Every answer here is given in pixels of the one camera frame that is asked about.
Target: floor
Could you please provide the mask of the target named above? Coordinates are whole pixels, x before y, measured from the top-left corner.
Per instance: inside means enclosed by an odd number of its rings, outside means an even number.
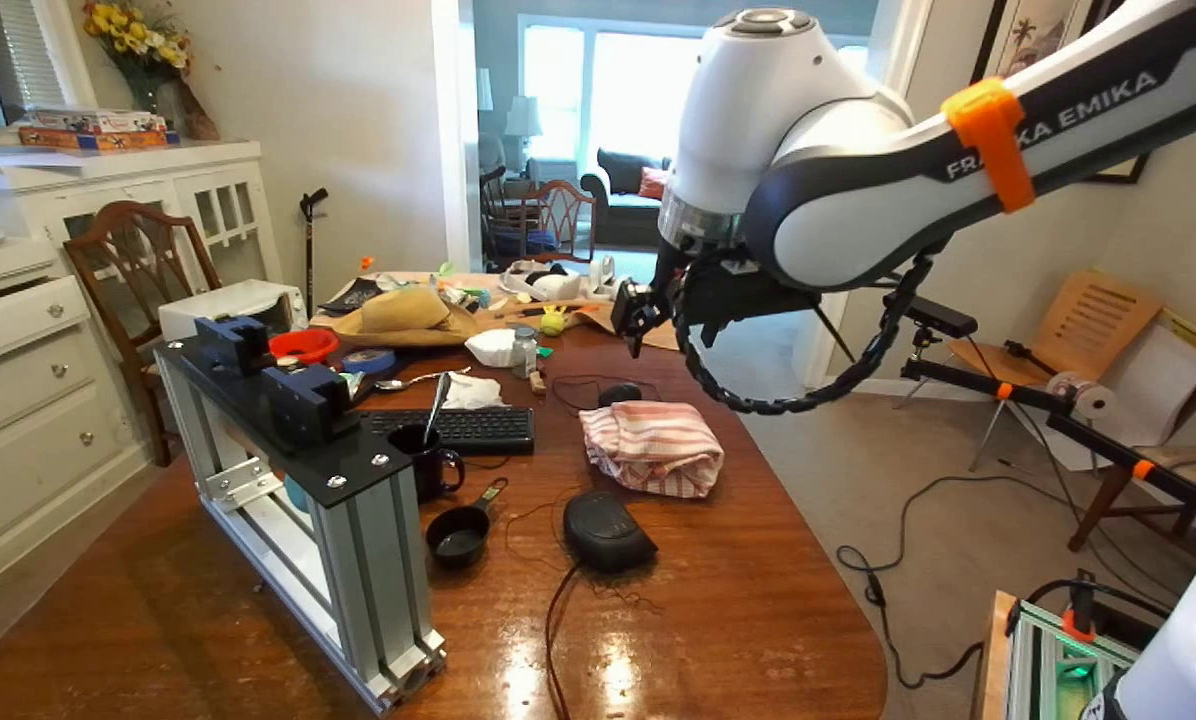
[[[647,268],[642,254],[617,254],[617,264],[620,273]],[[786,346],[798,342],[795,323],[765,323],[760,330],[774,346],[765,351],[770,364],[782,364]],[[717,364],[740,375],[760,375],[765,366],[743,342],[721,351]],[[1093,480],[1059,476],[1016,420],[997,428],[985,463],[967,471],[989,411],[992,404],[981,398],[848,397],[798,416],[743,416],[825,550],[848,555],[856,546],[870,565],[892,565],[881,570],[900,650],[892,654],[888,720],[972,713],[977,662],[922,687],[905,687],[897,671],[916,679],[919,671],[948,668],[967,645],[985,639],[997,587],[1027,595],[1042,579],[1093,568],[1103,585],[1172,603],[1196,568],[1191,550],[1165,542],[1130,519],[1108,519],[1083,550],[1068,550],[1072,508],[1093,494]],[[0,574],[0,631],[41,600],[48,579],[148,480],[157,476],[126,483],[126,493]],[[883,625],[865,603],[865,579],[848,568],[840,574],[858,595],[881,639]]]

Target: wooden dining table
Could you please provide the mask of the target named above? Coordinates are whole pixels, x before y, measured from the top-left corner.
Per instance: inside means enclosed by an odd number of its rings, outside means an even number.
[[[881,645],[827,550],[743,425],[700,391],[674,351],[595,329],[545,340],[547,389],[472,366],[532,406],[537,449],[467,457],[456,494],[495,494],[467,570],[428,568],[442,668],[395,720],[532,716],[865,716],[883,713]],[[462,346],[409,351],[401,373],[467,366]],[[585,457],[580,411],[610,384],[700,406],[725,449],[706,500],[626,493]],[[428,406],[433,384],[356,411]],[[657,542],[623,570],[576,570],[565,504],[617,493]],[[318,647],[201,512],[175,463],[0,639],[0,716],[368,716]]]

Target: flowers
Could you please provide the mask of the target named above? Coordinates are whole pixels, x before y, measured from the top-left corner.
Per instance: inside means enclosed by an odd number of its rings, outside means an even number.
[[[84,4],[84,32],[103,40],[112,60],[139,60],[157,73],[188,73],[188,40],[151,28],[139,6],[92,0]]]

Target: robotic arm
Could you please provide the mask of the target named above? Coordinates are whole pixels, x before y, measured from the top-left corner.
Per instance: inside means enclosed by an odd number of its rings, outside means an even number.
[[[1075,45],[977,84],[913,123],[900,95],[848,68],[815,18],[748,6],[702,37],[647,289],[617,329],[674,318],[694,380],[740,411],[802,411],[883,361],[957,227],[1016,211],[1096,167],[1196,132],[1196,0],[1129,0]],[[870,342],[827,389],[743,398],[693,346],[743,317],[883,289]]]

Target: metal frame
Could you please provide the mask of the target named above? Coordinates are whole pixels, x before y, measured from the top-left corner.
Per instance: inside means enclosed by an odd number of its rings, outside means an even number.
[[[428,618],[409,458],[380,444],[373,471],[350,471],[314,458],[331,453],[272,449],[231,404],[227,380],[201,373],[185,342],[158,342],[157,364],[202,512],[373,713],[383,716],[423,687],[442,668],[442,637]]]

